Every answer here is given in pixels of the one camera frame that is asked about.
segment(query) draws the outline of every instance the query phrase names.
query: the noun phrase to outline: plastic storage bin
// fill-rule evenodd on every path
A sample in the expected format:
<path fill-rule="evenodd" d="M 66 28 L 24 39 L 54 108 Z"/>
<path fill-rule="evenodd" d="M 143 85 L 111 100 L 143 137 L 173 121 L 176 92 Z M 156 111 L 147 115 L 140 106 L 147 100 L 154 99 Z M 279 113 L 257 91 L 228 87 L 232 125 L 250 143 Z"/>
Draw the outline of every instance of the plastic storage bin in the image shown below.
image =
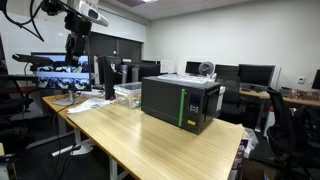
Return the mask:
<path fill-rule="evenodd" d="M 114 85 L 116 100 L 130 109 L 141 106 L 141 82 Z"/>

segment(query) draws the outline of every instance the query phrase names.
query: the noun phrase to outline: ceiling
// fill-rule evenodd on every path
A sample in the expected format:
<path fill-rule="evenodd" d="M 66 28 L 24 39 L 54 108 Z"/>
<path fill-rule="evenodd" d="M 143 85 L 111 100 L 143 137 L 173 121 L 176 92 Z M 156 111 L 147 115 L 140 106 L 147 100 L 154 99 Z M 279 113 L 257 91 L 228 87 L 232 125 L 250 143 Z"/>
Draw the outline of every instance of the ceiling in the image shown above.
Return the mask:
<path fill-rule="evenodd" d="M 100 1 L 141 16 L 147 20 L 155 20 L 232 4 L 239 4 L 251 0 L 157 0 L 149 3 L 145 3 L 142 0 Z"/>

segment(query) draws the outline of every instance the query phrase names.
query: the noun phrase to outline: floor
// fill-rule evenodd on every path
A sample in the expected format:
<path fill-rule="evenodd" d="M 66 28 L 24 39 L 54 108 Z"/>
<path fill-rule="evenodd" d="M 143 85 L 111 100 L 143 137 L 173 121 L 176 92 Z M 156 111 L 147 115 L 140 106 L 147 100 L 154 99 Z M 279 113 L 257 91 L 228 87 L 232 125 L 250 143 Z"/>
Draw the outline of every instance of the floor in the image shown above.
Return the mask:
<path fill-rule="evenodd" d="M 28 121 L 29 134 L 35 140 L 55 135 L 52 117 L 42 117 Z M 273 157 L 267 141 L 261 133 L 256 134 L 259 144 L 251 152 L 253 160 L 273 163 Z M 60 141 L 53 141 L 45 145 L 35 147 L 26 151 L 24 148 L 14 150 L 18 160 L 15 163 L 18 179 L 20 180 L 43 180 L 43 179 L 62 179 L 62 180 L 102 180 L 109 179 L 109 157 L 98 147 L 92 152 L 81 156 L 70 156 L 69 153 L 62 154 L 60 157 L 52 157 L 51 153 L 67 147 L 74 143 L 74 136 L 67 136 Z M 300 179 L 306 179 L 302 171 Z M 311 170 L 315 179 L 320 179 L 320 171 Z"/>

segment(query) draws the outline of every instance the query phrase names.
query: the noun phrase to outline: microwave oven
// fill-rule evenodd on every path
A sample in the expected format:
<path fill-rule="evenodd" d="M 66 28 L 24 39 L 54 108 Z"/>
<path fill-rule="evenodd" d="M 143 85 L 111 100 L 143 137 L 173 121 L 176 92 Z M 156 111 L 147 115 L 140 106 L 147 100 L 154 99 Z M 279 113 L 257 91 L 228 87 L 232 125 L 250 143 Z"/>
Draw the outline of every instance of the microwave oven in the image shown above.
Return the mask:
<path fill-rule="evenodd" d="M 142 79 L 141 110 L 146 114 L 200 134 L 217 116 L 220 84 Z"/>

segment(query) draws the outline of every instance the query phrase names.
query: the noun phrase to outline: white wall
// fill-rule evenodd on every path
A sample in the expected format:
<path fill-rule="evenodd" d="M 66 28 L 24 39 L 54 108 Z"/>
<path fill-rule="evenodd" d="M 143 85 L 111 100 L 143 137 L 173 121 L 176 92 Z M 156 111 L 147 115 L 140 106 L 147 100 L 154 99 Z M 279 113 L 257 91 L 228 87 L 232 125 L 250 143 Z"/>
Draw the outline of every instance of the white wall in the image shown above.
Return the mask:
<path fill-rule="evenodd" d="M 7 11 L 9 16 L 18 22 L 29 20 L 29 4 L 30 0 L 8 1 Z M 145 41 L 145 25 L 103 10 L 98 11 L 109 20 L 109 27 L 93 24 L 92 31 L 140 42 Z M 35 21 L 39 32 L 45 39 L 45 42 L 41 42 L 32 34 L 10 23 L 2 12 L 0 13 L 0 33 L 9 74 L 23 74 L 25 66 L 25 63 L 19 63 L 12 59 L 14 53 L 65 52 L 65 42 L 67 35 L 70 33 L 64 28 L 65 16 L 66 13 L 61 13 L 58 16 L 49 17 L 45 12 L 39 11 Z M 27 74 L 31 74 L 29 68 L 27 68 Z"/>
<path fill-rule="evenodd" d="M 252 1 L 152 21 L 144 58 L 174 60 L 178 73 L 188 60 L 274 64 L 282 68 L 277 87 L 310 90 L 320 69 L 319 8 L 318 0 Z"/>

